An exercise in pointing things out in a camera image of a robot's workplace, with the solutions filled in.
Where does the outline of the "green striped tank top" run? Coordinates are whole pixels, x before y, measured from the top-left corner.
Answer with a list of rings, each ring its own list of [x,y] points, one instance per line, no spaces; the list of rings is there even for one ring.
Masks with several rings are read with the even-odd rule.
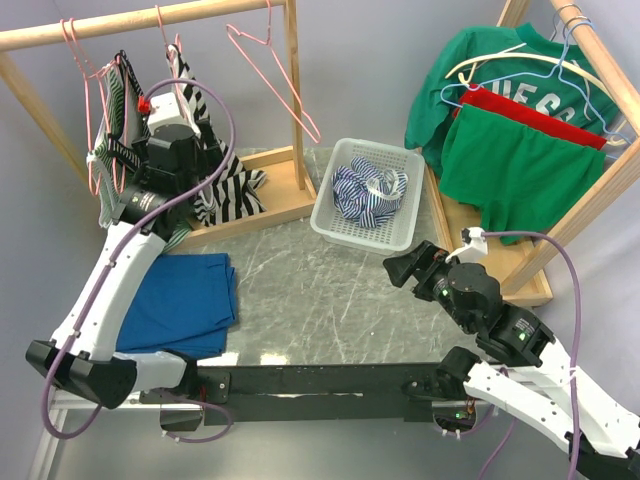
[[[147,137],[149,129],[137,108],[144,92],[126,52],[118,51],[103,73],[103,116],[93,148],[87,153],[86,166],[100,202],[98,224],[106,229],[141,164],[132,142]]]

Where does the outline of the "black white striped tank top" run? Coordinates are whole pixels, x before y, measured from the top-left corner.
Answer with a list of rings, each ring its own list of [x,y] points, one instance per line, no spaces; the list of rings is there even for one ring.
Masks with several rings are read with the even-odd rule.
[[[211,118],[203,92],[190,84],[175,84],[177,99],[186,112],[187,121],[201,133],[204,146],[213,154],[213,166],[205,170],[204,176],[215,171],[229,148],[213,132]],[[258,198],[256,190],[266,181],[263,170],[246,169],[235,152],[220,176],[207,188],[199,192],[193,203],[195,218],[205,227],[234,221],[258,213],[266,208]]]

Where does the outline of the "blue white striped tank top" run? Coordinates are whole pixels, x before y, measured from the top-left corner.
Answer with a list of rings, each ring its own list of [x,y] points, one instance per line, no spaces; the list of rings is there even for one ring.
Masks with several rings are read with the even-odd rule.
[[[380,169],[367,158],[355,156],[349,166],[339,166],[331,176],[334,206],[360,228],[379,228],[401,207],[408,181],[404,171]]]

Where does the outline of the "blue cloth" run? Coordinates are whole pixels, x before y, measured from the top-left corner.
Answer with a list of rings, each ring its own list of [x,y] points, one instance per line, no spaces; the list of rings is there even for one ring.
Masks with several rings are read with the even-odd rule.
[[[116,350],[215,357],[225,351],[237,314],[236,270],[228,254],[162,255],[138,288]]]

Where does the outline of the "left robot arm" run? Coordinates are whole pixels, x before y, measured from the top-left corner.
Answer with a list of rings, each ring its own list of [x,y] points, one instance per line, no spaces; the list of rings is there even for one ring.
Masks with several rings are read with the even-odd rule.
[[[189,356],[170,349],[126,354],[116,343],[143,278],[189,214],[195,186],[223,160],[212,136],[184,124],[159,126],[133,147],[142,163],[112,213],[78,300],[50,339],[34,340],[26,351],[47,388],[107,409],[138,391],[165,389],[179,402],[199,392],[196,362]]]

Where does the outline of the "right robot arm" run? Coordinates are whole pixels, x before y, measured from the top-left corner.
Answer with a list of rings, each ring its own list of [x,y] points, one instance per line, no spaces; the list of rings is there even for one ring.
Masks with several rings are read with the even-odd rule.
[[[638,415],[572,365],[533,312],[505,301],[483,265],[462,263],[424,241],[383,266],[396,287],[415,278],[414,296],[438,303],[492,359],[454,347],[433,377],[406,387],[409,395],[484,400],[550,439],[584,477],[638,478]]]

